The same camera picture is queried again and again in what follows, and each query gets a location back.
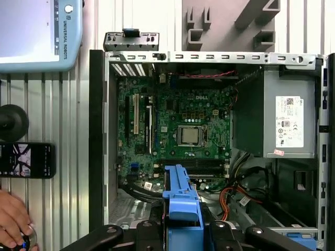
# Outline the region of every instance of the phone screen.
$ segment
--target phone screen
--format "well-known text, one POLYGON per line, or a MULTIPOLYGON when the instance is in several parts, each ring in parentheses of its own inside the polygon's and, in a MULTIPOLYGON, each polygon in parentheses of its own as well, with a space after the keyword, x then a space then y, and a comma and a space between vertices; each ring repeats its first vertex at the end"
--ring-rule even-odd
POLYGON ((0 144, 0 176, 51 178, 55 174, 53 149, 45 143, 0 144))

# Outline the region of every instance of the black device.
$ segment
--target black device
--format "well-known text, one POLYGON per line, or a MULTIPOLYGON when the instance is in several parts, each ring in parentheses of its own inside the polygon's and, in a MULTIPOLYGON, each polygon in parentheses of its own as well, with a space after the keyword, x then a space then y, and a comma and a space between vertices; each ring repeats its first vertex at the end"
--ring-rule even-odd
POLYGON ((52 178, 55 147, 50 143, 0 143, 0 177, 52 178))
POLYGON ((16 105, 0 107, 0 139, 17 141, 28 132, 28 128, 28 115, 21 107, 16 105))

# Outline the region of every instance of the white sticker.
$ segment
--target white sticker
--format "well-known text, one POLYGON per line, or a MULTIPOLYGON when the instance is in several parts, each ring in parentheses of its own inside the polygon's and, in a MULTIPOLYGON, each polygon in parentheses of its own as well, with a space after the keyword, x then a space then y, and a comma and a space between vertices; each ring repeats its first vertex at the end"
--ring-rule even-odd
POLYGON ((276 147, 304 147, 304 100, 276 97, 276 147))
POLYGON ((240 204, 242 206, 246 206, 249 203, 250 199, 247 196, 244 196, 241 200, 240 200, 240 204))
POLYGON ((201 183, 200 184, 200 190, 205 190, 206 188, 206 184, 205 183, 201 183))
POLYGON ((150 183, 150 182, 144 183, 144 189, 145 190, 151 191, 151 188, 152 188, 152 183, 150 183))

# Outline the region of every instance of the red wire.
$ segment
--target red wire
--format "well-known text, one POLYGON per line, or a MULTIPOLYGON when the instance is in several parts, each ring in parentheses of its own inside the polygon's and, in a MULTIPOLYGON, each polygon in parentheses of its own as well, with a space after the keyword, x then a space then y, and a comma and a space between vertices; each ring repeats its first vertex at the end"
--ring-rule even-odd
POLYGON ((210 78, 210 77, 222 77, 225 75, 229 75, 231 73, 234 73, 235 71, 229 71, 229 72, 224 72, 221 74, 216 74, 216 75, 190 75, 190 74, 177 74, 178 76, 185 76, 185 77, 203 77, 203 78, 210 78))

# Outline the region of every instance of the corrugated metal wall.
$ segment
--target corrugated metal wall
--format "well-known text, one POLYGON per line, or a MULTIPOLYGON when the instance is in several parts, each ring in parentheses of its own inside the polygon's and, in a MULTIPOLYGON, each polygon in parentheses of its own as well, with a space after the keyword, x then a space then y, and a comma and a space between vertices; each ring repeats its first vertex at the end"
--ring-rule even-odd
MULTIPOLYGON (((335 52, 334 0, 281 0, 281 5, 277 52, 335 52)), ((1 180, 29 207, 41 250, 59 250, 88 232, 88 50, 102 49, 105 32, 122 27, 160 32, 161 50, 180 50, 181 7, 181 0, 86 0, 74 70, 0 76, 1 105, 28 112, 30 130, 23 140, 57 146, 52 180, 1 180)))

